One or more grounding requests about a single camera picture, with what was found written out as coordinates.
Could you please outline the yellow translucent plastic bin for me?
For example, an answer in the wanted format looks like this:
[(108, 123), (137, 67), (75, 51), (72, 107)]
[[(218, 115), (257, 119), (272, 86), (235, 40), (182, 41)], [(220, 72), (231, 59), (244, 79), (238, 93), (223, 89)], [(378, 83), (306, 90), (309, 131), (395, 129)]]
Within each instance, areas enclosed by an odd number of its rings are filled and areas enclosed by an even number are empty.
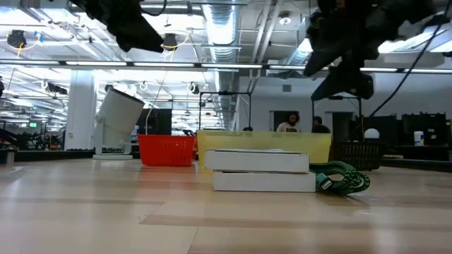
[(214, 149), (285, 150), (309, 154), (311, 163), (326, 163), (332, 137), (328, 133), (271, 131), (206, 131), (197, 135), (198, 169), (207, 172), (206, 151)]

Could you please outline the black ceiling sensor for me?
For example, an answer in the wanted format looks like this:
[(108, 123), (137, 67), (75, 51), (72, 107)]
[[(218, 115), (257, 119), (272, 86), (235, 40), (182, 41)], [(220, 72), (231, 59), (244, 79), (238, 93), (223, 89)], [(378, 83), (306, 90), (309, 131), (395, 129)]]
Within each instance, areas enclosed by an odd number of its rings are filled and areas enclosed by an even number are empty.
[(26, 47), (27, 41), (24, 34), (24, 30), (12, 30), (7, 37), (7, 44), (16, 49)]

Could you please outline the person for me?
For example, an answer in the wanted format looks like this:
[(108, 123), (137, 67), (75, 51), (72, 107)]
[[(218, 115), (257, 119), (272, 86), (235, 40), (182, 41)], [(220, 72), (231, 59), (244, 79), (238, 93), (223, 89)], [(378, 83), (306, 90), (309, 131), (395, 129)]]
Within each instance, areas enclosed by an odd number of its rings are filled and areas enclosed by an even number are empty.
[(311, 132), (312, 133), (330, 133), (331, 130), (327, 126), (323, 125), (323, 120), (320, 116), (315, 116), (314, 124), (312, 126)]
[(299, 127), (299, 113), (296, 111), (290, 112), (285, 120), (278, 125), (276, 131), (300, 133), (301, 128)]

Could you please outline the white pillar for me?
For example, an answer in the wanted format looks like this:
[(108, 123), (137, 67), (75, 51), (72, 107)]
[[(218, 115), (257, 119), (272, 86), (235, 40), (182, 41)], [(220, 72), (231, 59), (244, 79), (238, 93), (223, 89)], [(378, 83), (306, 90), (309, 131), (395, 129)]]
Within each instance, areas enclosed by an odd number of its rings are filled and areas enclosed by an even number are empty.
[(95, 72), (71, 72), (69, 103), (66, 118), (65, 150), (90, 150), (95, 125), (98, 84)]

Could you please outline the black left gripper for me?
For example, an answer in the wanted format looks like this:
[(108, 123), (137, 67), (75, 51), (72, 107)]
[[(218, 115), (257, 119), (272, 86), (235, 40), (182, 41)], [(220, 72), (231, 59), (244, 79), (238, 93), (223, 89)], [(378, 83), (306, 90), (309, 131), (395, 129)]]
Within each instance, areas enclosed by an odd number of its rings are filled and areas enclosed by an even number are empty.
[(70, 0), (89, 18), (107, 25), (125, 52), (142, 49), (163, 53), (163, 38), (141, 14), (139, 0)]

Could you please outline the silver ventilation duct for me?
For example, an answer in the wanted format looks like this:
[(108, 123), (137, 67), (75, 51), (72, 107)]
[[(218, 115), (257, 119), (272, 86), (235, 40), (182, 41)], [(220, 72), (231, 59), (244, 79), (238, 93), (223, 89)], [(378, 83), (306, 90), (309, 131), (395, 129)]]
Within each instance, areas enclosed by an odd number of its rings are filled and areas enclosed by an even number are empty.
[[(227, 4), (202, 5), (206, 18), (206, 33), (208, 42), (213, 47), (210, 56), (214, 64), (235, 64), (238, 49), (237, 31), (239, 22), (239, 7)], [(237, 73), (231, 71), (216, 71), (214, 73), (215, 86), (218, 92), (234, 92), (237, 85)], [(224, 129), (233, 127), (234, 97), (232, 95), (219, 96), (220, 111)]]

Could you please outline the black monitor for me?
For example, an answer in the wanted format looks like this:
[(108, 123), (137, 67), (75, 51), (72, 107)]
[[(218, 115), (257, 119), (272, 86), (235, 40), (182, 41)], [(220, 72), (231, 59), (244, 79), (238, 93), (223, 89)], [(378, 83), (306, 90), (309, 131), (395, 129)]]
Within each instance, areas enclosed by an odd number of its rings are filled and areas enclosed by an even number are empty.
[(139, 134), (171, 135), (172, 110), (171, 109), (143, 109), (136, 125)]

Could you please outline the frame crossbar with light strips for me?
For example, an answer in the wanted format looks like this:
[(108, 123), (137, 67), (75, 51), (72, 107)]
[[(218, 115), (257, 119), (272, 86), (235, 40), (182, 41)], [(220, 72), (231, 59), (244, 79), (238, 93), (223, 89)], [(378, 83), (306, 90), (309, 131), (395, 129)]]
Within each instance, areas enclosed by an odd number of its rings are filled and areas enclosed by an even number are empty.
[(185, 63), (185, 62), (149, 62), (149, 61), (53, 61), (27, 59), (0, 59), (0, 66), (25, 66), (28, 68), (91, 68), (91, 69), (150, 69), (157, 71), (229, 71), (229, 70), (270, 70), (270, 71), (301, 71), (304, 66), (255, 64), (255, 63)]

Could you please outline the white cardboard box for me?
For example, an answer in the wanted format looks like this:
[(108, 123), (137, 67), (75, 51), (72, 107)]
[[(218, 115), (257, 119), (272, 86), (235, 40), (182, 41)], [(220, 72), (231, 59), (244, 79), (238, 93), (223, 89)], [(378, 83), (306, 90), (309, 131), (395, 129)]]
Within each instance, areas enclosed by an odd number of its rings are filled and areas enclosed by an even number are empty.
[(207, 150), (205, 168), (214, 171), (307, 173), (309, 155), (285, 150)]
[(315, 193), (316, 174), (215, 171), (213, 189), (215, 191)]

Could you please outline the red slotted plastic basket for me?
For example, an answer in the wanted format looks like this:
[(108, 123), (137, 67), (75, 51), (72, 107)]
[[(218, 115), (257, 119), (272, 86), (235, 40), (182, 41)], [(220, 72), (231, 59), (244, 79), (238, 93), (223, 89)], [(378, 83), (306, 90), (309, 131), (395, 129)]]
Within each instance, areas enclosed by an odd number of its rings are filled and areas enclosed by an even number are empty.
[(178, 135), (138, 135), (141, 162), (146, 166), (190, 167), (195, 137)]

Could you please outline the black stand frame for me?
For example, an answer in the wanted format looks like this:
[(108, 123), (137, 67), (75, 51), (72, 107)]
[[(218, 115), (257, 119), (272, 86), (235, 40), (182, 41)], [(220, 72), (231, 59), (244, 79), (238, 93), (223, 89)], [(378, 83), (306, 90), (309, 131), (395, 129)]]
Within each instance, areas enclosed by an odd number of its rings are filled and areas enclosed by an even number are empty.
[(252, 102), (252, 94), (250, 92), (230, 92), (230, 91), (219, 91), (219, 92), (200, 92), (198, 96), (198, 130), (201, 130), (201, 110), (204, 95), (219, 95), (219, 96), (233, 96), (233, 95), (246, 95), (249, 98), (248, 101), (248, 126), (251, 128), (251, 102)]
[(329, 111), (318, 115), (322, 125), (329, 129), (333, 142), (361, 142), (364, 131), (362, 127), (362, 99), (356, 96), (333, 95), (318, 101), (311, 101), (312, 127), (316, 128), (315, 109), (322, 102), (347, 100), (354, 109), (332, 107)]

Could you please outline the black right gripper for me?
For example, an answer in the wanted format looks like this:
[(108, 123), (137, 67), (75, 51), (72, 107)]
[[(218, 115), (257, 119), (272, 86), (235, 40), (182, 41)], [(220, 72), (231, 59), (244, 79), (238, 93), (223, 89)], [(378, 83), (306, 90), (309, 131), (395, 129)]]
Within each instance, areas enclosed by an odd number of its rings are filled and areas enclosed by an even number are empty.
[[(394, 3), (388, 0), (317, 0), (307, 28), (312, 53), (304, 75), (317, 73), (339, 57), (349, 66), (363, 67), (365, 60), (378, 57), (380, 44), (398, 37), (399, 27)], [(342, 92), (370, 99), (374, 80), (357, 69), (330, 67), (311, 99)]]

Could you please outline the black slotted plastic basket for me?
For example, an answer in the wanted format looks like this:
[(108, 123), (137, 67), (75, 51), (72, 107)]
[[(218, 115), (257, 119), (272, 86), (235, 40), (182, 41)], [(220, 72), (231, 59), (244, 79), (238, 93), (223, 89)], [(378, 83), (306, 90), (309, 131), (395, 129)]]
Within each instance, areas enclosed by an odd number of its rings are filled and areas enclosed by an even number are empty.
[(341, 161), (352, 165), (358, 171), (376, 170), (387, 144), (380, 142), (332, 142), (330, 161)]

